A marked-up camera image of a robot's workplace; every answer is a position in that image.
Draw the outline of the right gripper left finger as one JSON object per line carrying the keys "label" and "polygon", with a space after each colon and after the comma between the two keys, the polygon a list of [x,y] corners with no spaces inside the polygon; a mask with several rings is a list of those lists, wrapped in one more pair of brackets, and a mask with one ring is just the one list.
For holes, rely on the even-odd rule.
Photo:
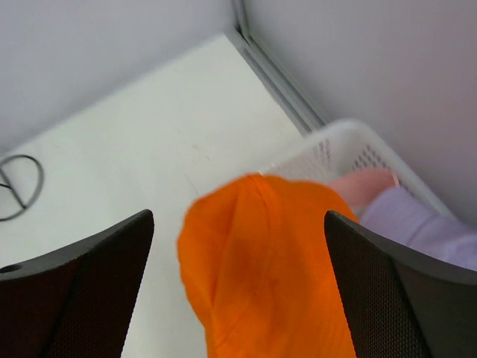
{"label": "right gripper left finger", "polygon": [[1,356],[120,357],[153,236],[143,210],[1,268]]}

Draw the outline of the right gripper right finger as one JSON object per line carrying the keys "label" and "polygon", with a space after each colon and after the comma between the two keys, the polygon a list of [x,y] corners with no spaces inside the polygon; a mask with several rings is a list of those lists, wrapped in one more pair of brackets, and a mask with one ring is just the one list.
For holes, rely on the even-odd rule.
{"label": "right gripper right finger", "polygon": [[326,244],[357,357],[475,357],[476,272],[325,215]]}

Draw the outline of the purple bucket hat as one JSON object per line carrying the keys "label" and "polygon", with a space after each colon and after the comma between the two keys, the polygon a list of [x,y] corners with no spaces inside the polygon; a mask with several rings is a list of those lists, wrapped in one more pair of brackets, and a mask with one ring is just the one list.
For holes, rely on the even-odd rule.
{"label": "purple bucket hat", "polygon": [[360,223],[415,251],[476,270],[476,229],[437,213],[401,187],[380,194],[364,211]]}

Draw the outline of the pink bucket hat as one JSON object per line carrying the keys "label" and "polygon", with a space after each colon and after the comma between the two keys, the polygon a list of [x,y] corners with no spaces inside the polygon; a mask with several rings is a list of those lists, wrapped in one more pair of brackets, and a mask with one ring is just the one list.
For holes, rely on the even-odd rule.
{"label": "pink bucket hat", "polygon": [[397,176],[388,169],[366,168],[329,183],[350,207],[366,207],[382,192],[399,187]]}

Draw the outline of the orange bucket hat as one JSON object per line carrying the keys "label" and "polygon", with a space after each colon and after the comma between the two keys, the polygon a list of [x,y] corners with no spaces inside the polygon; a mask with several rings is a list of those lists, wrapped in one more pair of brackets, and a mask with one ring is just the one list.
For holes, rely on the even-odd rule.
{"label": "orange bucket hat", "polygon": [[196,200],[177,240],[209,357],[354,357],[324,234],[353,217],[319,183],[247,175]]}

